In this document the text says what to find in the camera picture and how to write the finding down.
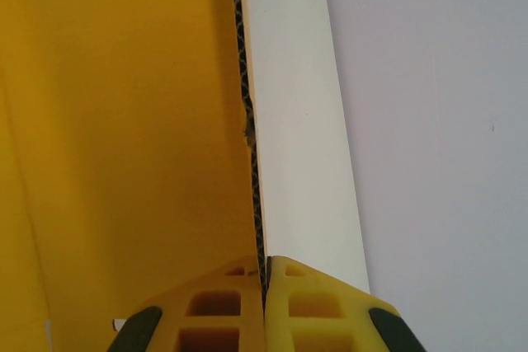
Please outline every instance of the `white strip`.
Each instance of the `white strip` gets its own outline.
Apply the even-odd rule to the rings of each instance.
[[[327,0],[244,0],[268,255],[368,291]]]
[[[51,321],[47,320],[44,323],[44,328],[46,331],[46,338],[48,339],[49,352],[53,352],[53,339],[51,338]]]
[[[125,325],[126,319],[114,319],[112,321],[112,327],[114,327],[115,331],[121,331],[123,326]]]

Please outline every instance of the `yellow surface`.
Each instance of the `yellow surface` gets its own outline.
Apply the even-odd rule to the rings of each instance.
[[[233,0],[0,10],[0,89],[26,191],[23,210],[2,148],[14,188],[0,246],[21,258],[1,259],[16,276],[0,298],[21,310],[2,313],[0,347],[11,325],[46,316],[28,214],[55,352],[105,350],[112,319],[138,302],[255,253]]]
[[[147,352],[264,352],[262,293],[255,258],[234,261],[149,299],[163,310]]]
[[[369,309],[391,305],[307,265],[273,257],[266,299],[268,352],[389,352]]]
[[[47,348],[48,308],[24,199],[0,92],[0,346],[40,352]]]

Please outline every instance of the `gray wall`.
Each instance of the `gray wall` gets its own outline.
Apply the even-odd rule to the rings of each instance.
[[[527,351],[528,0],[328,0],[374,294]]]

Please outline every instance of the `white panel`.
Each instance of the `white panel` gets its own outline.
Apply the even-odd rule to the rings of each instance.
[[[368,290],[326,0],[247,0],[269,255]]]
[[[328,0],[370,285],[429,351],[528,350],[528,0]]]

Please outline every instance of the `black rubber pad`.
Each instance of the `black rubber pad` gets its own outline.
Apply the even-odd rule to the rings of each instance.
[[[107,352],[146,352],[162,314],[160,307],[148,307],[132,315]]]
[[[369,314],[390,352],[426,352],[401,317],[381,308],[371,308]]]

